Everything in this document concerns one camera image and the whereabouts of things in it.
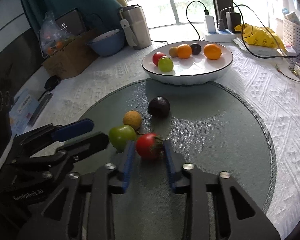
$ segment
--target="blue gripper pad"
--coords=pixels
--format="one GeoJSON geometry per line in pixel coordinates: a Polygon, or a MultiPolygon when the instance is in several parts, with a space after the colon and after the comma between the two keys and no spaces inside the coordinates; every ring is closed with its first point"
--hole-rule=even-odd
{"type": "Polygon", "coordinates": [[[165,140],[163,142],[163,149],[165,153],[166,159],[166,166],[167,166],[167,173],[168,173],[168,180],[169,186],[173,192],[176,191],[176,182],[175,182],[175,175],[176,175],[176,168],[174,166],[172,160],[172,146],[169,140],[165,140]]]}
{"type": "Polygon", "coordinates": [[[133,166],[133,160],[135,155],[135,141],[128,141],[127,145],[123,152],[123,159],[119,166],[119,172],[122,176],[122,191],[126,192],[129,182],[130,182],[130,174],[133,166]]]}
{"type": "Polygon", "coordinates": [[[88,118],[73,122],[71,124],[57,128],[57,130],[52,134],[52,140],[55,142],[64,142],[66,140],[92,131],[93,127],[93,121],[88,118]]]}

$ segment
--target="white tablecloth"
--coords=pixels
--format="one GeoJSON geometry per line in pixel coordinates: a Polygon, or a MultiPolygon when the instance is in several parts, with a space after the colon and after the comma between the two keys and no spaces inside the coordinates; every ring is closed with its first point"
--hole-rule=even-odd
{"type": "MultiPolygon", "coordinates": [[[[141,61],[162,45],[156,42],[139,51],[125,48],[112,57],[97,59],[79,76],[63,80],[34,128],[77,121],[105,95],[147,78],[141,61]]],[[[284,239],[300,220],[300,83],[276,71],[276,64],[287,69],[284,60],[257,59],[242,53],[233,43],[224,45],[232,50],[234,62],[216,82],[234,90],[255,108],[274,143],[277,178],[267,216],[284,239]]],[[[39,155],[52,154],[56,147],[48,147],[39,155]]]]}

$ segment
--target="black cable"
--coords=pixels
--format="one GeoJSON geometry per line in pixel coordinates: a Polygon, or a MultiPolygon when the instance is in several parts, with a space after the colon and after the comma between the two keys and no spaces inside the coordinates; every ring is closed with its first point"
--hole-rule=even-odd
{"type": "Polygon", "coordinates": [[[276,40],[275,37],[273,36],[273,34],[268,30],[268,28],[267,28],[267,27],[262,23],[262,21],[259,19],[258,15],[257,15],[257,14],[256,14],[249,6],[247,6],[247,5],[245,5],[245,4],[239,4],[239,5],[236,5],[236,6],[231,6],[231,7],[222,9],[222,10],[220,11],[219,15],[221,15],[221,13],[222,13],[223,11],[225,11],[225,10],[228,10],[228,9],[231,9],[231,8],[236,8],[236,7],[238,8],[238,10],[239,10],[239,12],[240,12],[240,14],[241,14],[241,18],[242,18],[241,38],[242,38],[242,41],[243,41],[244,46],[246,47],[247,51],[250,52],[250,54],[252,54],[253,56],[255,56],[255,57],[257,57],[257,58],[265,58],[265,59],[270,59],[270,58],[297,58],[297,57],[300,56],[300,53],[299,53],[299,54],[296,55],[296,56],[282,56],[282,55],[278,55],[278,56],[261,57],[261,56],[259,56],[259,55],[254,54],[253,52],[251,52],[251,51],[249,50],[249,48],[247,47],[247,45],[246,45],[244,39],[243,39],[244,21],[243,21],[243,14],[242,14],[241,10],[239,9],[239,6],[245,6],[245,7],[249,8],[249,9],[255,14],[255,16],[258,18],[258,20],[261,22],[261,24],[263,25],[263,27],[264,27],[264,28],[269,32],[269,34],[272,36],[272,38],[274,39],[274,41],[277,43],[278,48],[279,48],[280,50],[281,50],[281,48],[280,48],[280,46],[279,46],[277,40],[276,40]]]}
{"type": "Polygon", "coordinates": [[[154,42],[165,42],[165,43],[169,44],[167,41],[154,41],[154,42]]]}
{"type": "MultiPolygon", "coordinates": [[[[240,8],[238,7],[238,10],[239,10],[239,12],[240,12],[240,14],[241,14],[241,17],[242,17],[242,23],[244,22],[243,21],[243,14],[242,14],[242,12],[241,12],[241,10],[240,10],[240,8]]],[[[242,24],[242,29],[241,29],[241,38],[242,38],[242,42],[243,43],[245,43],[245,41],[243,40],[243,29],[244,29],[244,24],[242,24]]],[[[277,43],[277,46],[278,46],[278,48],[281,50],[281,48],[280,48],[280,45],[279,45],[279,43],[277,42],[277,40],[274,38],[274,40],[275,40],[275,42],[277,43]]],[[[278,65],[276,64],[275,65],[275,69],[279,72],[279,73],[281,73],[282,75],[284,75],[286,78],[289,78],[289,79],[291,79],[291,80],[293,80],[293,81],[296,81],[296,82],[300,82],[300,80],[295,80],[295,79],[293,79],[293,78],[291,78],[291,77],[288,77],[286,74],[284,74],[280,69],[279,69],[279,67],[278,67],[278,65]]]]}
{"type": "Polygon", "coordinates": [[[201,3],[201,4],[204,6],[205,11],[207,11],[207,8],[206,8],[206,6],[203,4],[203,2],[200,2],[200,1],[197,1],[197,0],[192,1],[191,3],[189,3],[188,6],[187,6],[187,8],[186,8],[186,16],[187,16],[187,20],[188,20],[188,22],[191,24],[191,26],[194,28],[194,30],[196,31],[196,33],[197,33],[197,35],[198,35],[198,37],[199,37],[199,38],[198,38],[198,41],[199,41],[199,40],[200,40],[200,34],[198,33],[197,29],[193,26],[193,24],[190,22],[190,20],[189,20],[189,18],[188,18],[188,7],[189,7],[189,5],[192,4],[193,2],[199,2],[199,3],[201,3]]]}

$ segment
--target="plate rim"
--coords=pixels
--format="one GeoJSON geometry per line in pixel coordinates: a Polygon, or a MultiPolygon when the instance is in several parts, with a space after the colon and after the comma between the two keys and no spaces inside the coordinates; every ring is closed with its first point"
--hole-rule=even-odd
{"type": "MultiPolygon", "coordinates": [[[[174,43],[167,44],[167,45],[172,45],[172,44],[179,43],[179,42],[182,42],[182,41],[174,42],[174,43]]],[[[211,42],[211,43],[212,43],[212,44],[218,44],[218,45],[223,46],[222,44],[219,44],[219,43],[215,43],[215,42],[211,42]]],[[[223,68],[220,68],[220,69],[218,69],[218,70],[214,70],[214,71],[211,71],[211,72],[208,72],[208,73],[175,76],[175,75],[166,75],[166,74],[160,74],[160,73],[151,72],[151,71],[147,70],[147,69],[143,66],[143,61],[145,60],[145,57],[148,56],[148,55],[149,55],[150,53],[152,53],[153,51],[149,52],[149,53],[148,53],[147,55],[145,55],[144,58],[142,59],[142,62],[141,62],[142,68],[143,68],[144,71],[149,72],[149,73],[151,73],[151,74],[158,75],[158,76],[166,76],[166,77],[192,77],[192,76],[200,76],[200,75],[212,74],[212,73],[218,72],[218,71],[220,71],[220,70],[223,70],[223,69],[225,69],[226,67],[228,67],[229,65],[231,65],[232,62],[233,62],[233,59],[234,59],[232,51],[229,50],[230,53],[231,53],[231,55],[232,55],[232,59],[231,59],[231,62],[230,62],[228,65],[224,66],[223,68]]]]}

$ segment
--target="teal curtain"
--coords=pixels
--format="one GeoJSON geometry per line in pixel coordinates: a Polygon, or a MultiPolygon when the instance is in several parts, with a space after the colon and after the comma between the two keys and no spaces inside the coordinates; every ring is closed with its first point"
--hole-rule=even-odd
{"type": "Polygon", "coordinates": [[[45,13],[54,17],[78,8],[87,28],[97,28],[101,33],[121,29],[118,16],[121,5],[116,0],[21,0],[30,26],[38,35],[45,13]]]}

